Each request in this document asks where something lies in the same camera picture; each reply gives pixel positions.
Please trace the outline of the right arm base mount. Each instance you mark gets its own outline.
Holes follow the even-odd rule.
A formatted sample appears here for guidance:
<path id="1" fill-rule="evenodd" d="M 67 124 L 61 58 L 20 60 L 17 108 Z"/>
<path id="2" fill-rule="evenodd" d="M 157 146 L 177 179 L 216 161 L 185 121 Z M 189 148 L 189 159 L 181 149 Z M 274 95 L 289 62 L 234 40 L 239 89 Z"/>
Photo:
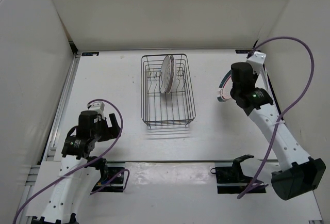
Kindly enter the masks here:
<path id="1" fill-rule="evenodd" d="M 252 180 L 243 173 L 241 163 L 252 162 L 253 155 L 246 154 L 235 158 L 232 162 L 217 162 L 210 173 L 216 176 L 218 194 L 240 194 Z"/>

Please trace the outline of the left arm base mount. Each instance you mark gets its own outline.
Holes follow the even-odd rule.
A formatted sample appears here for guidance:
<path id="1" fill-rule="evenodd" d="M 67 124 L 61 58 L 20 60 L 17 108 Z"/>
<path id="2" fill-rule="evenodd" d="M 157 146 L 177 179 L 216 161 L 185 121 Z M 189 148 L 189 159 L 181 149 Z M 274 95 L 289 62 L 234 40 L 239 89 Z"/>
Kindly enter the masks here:
<path id="1" fill-rule="evenodd" d="M 99 181 L 93 187 L 91 194 L 122 193 L 128 183 L 130 172 L 125 167 L 108 166 L 108 176 L 103 181 Z"/>

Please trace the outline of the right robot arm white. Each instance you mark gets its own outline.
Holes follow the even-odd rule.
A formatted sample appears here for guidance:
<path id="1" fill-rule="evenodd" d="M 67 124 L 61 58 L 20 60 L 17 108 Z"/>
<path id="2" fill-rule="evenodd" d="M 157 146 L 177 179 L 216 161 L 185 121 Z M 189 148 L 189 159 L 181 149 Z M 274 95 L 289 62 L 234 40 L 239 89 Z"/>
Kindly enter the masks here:
<path id="1" fill-rule="evenodd" d="M 255 86 L 257 74 L 247 62 L 231 65 L 236 104 L 257 125 L 272 146 L 280 171 L 272 173 L 271 184 L 276 194 L 289 200 L 315 190 L 326 170 L 322 159 L 313 159 L 296 141 L 282 119 L 270 95 Z"/>

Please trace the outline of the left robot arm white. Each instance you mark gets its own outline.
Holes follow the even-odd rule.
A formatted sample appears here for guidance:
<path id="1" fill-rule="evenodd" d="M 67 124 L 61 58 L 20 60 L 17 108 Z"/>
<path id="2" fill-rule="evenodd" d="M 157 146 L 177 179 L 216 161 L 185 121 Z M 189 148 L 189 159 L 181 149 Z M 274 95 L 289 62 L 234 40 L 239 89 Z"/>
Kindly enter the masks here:
<path id="1" fill-rule="evenodd" d="M 108 162 L 101 156 L 91 156 L 97 142 L 117 139 L 120 134 L 114 113 L 104 117 L 101 110 L 84 110 L 78 125 L 65 138 L 59 169 L 59 182 L 51 186 L 52 193 L 44 210 L 32 223 L 77 223 L 76 214 L 97 183 L 109 177 Z"/>

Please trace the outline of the green red rimmed plate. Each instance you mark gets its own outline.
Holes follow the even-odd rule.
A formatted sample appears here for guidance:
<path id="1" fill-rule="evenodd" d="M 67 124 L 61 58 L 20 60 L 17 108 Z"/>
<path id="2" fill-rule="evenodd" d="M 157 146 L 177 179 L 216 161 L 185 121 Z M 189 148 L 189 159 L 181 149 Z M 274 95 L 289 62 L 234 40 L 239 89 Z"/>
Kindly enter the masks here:
<path id="1" fill-rule="evenodd" d="M 232 98 L 230 91 L 233 87 L 233 81 L 232 81 L 232 73 L 231 70 L 229 70 L 225 76 L 222 78 L 218 91 L 217 91 L 217 100 L 220 103 L 227 102 Z"/>

